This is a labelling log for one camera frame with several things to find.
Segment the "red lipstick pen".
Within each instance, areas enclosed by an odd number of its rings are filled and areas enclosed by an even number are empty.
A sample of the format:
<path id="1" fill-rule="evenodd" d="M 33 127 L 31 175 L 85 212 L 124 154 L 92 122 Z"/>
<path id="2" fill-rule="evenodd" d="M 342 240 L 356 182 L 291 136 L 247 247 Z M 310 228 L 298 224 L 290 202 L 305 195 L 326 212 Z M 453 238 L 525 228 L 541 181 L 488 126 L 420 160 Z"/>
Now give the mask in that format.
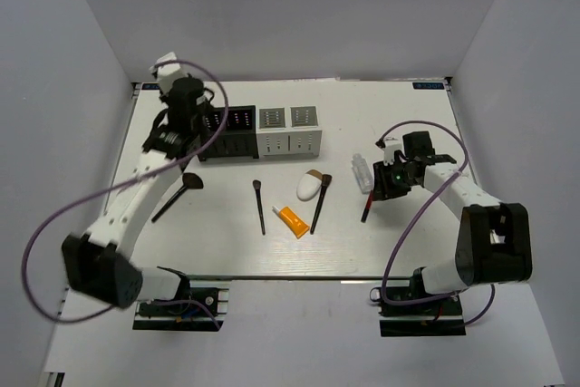
<path id="1" fill-rule="evenodd" d="M 363 209 L 363 212 L 362 212 L 362 216 L 361 216 L 361 222 L 362 223 L 366 223 L 367 218 L 369 216 L 369 213 L 370 213 L 370 210 L 371 210 L 371 207 L 372 207 L 372 201 L 373 201 L 373 198 L 372 197 L 373 197 L 373 193 L 371 191 L 369 193 L 369 195 L 368 195 L 368 198 L 366 200 L 366 203 L 365 203 L 365 206 L 364 206 L 364 209 Z"/>

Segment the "black flat-head makeup brush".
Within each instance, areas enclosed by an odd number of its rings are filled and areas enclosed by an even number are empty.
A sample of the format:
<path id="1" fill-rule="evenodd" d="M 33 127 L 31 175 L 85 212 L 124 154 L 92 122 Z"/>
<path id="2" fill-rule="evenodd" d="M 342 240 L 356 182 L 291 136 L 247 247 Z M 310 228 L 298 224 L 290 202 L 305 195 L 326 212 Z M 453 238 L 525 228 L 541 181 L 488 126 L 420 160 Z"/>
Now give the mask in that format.
<path id="1" fill-rule="evenodd" d="M 322 185 L 320 188 L 319 197 L 318 197 L 316 207 L 314 210 L 314 217 L 313 217 L 312 225 L 310 227 L 310 234 L 313 234 L 315 232 L 319 217 L 320 217 L 321 212 L 322 212 L 322 207 L 323 207 L 326 191 L 329 188 L 330 184 L 332 183 L 332 180 L 333 180 L 333 177 L 330 174 L 323 174 Z"/>

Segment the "black fan makeup brush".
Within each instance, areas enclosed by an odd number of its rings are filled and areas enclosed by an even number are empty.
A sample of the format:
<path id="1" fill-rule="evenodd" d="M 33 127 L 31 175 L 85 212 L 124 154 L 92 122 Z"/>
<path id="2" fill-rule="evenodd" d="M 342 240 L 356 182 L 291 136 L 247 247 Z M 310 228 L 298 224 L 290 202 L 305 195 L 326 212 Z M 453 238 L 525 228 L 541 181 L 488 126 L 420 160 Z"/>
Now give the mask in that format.
<path id="1" fill-rule="evenodd" d="M 184 172 L 181 177 L 180 188 L 169 198 L 169 200 L 152 217 L 151 222 L 156 223 L 187 191 L 204 188 L 201 177 L 192 172 Z"/>

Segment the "white oval makeup sponge case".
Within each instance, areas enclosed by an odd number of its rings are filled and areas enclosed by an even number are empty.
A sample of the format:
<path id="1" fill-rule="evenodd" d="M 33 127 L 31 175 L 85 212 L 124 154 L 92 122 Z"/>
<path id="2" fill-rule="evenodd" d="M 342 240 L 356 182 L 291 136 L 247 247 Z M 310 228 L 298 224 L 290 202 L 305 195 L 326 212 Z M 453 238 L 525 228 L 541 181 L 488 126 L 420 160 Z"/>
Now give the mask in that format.
<path id="1" fill-rule="evenodd" d="M 313 199 L 322 187 L 323 174 L 316 169 L 309 169 L 303 177 L 300 178 L 296 196 L 301 201 Z"/>

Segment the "orange cream tube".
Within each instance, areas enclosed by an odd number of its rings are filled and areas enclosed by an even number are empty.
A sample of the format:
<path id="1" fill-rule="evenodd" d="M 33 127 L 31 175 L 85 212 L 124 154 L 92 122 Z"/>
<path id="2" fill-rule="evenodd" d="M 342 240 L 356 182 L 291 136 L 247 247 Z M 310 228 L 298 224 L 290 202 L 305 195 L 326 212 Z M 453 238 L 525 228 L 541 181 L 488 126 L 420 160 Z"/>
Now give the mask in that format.
<path id="1" fill-rule="evenodd" d="M 300 239 L 309 232 L 310 227 L 289 207 L 278 208 L 273 206 L 272 210 L 276 216 L 285 223 L 297 239 Z"/>

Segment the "thin black makeup brush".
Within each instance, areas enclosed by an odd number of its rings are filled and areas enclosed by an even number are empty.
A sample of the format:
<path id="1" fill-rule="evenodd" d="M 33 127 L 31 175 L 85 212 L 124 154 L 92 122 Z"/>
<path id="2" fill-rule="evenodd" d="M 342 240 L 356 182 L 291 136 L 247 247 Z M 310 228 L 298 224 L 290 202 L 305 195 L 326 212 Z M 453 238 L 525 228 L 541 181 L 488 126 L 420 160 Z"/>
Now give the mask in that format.
<path id="1" fill-rule="evenodd" d="M 258 179 L 254 179 L 252 181 L 252 185 L 253 185 L 255 195 L 256 195 L 256 205 L 257 205 L 257 211 L 258 211 L 258 216 L 259 216 L 259 220 L 260 220 L 261 233 L 264 236 L 266 234 L 266 225 L 265 225 L 264 210 L 263 210 L 263 204 L 262 204 L 262 198 L 261 198 L 261 181 Z"/>

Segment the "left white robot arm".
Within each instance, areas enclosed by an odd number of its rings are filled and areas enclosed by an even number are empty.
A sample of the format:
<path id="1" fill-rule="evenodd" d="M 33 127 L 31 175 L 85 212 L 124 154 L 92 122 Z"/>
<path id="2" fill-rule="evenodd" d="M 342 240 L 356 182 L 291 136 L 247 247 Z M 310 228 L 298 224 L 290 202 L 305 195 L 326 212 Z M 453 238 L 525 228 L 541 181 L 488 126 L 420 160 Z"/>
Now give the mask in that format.
<path id="1" fill-rule="evenodd" d="M 165 117 L 142 145 L 133 172 L 136 184 L 120 189 L 107 210 L 85 233 L 68 236 L 63 261 L 72 290 L 121 309 L 135 302 L 160 300 L 171 313 L 186 311 L 191 291 L 178 272 L 139 269 L 131 263 L 137 239 L 160 198 L 177 181 L 208 130 L 212 111 L 203 82 L 193 77 L 174 81 L 161 100 Z"/>

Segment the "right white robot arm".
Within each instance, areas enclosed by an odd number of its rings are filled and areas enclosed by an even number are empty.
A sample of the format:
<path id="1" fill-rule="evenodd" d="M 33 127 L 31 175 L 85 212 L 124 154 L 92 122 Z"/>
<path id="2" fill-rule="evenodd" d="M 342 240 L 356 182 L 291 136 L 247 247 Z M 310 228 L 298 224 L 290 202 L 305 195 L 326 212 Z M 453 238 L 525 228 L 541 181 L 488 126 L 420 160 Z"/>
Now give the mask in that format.
<path id="1" fill-rule="evenodd" d="M 383 159 L 373 165 L 373 201 L 401 198 L 421 187 L 459 221 L 453 256 L 413 272 L 403 298 L 416 311 L 430 313 L 443 295 L 472 286 L 526 282 L 531 277 L 529 217 L 523 205 L 485 192 L 453 157 L 435 151 L 426 131 L 380 140 L 379 147 Z"/>

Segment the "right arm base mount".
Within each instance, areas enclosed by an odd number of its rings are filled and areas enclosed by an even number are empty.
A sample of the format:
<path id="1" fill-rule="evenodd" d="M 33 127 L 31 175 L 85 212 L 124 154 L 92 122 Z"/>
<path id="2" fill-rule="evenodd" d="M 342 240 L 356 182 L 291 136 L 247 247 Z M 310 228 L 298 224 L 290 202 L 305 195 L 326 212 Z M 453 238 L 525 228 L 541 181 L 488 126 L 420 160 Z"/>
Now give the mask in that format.
<path id="1" fill-rule="evenodd" d="M 379 285 L 369 292 L 372 305 L 379 307 L 381 337 L 464 336 L 463 311 L 457 297 L 422 305 L 389 305 L 384 302 Z"/>

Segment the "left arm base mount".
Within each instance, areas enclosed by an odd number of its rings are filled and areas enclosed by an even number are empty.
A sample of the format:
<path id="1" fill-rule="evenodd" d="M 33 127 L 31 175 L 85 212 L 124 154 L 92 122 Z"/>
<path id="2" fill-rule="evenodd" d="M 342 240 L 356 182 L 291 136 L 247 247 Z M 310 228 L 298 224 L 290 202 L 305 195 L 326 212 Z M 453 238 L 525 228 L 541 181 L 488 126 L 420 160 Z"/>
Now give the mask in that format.
<path id="1" fill-rule="evenodd" d="M 146 268 L 132 329 L 218 332 L 226 319 L 230 285 L 167 267 Z"/>

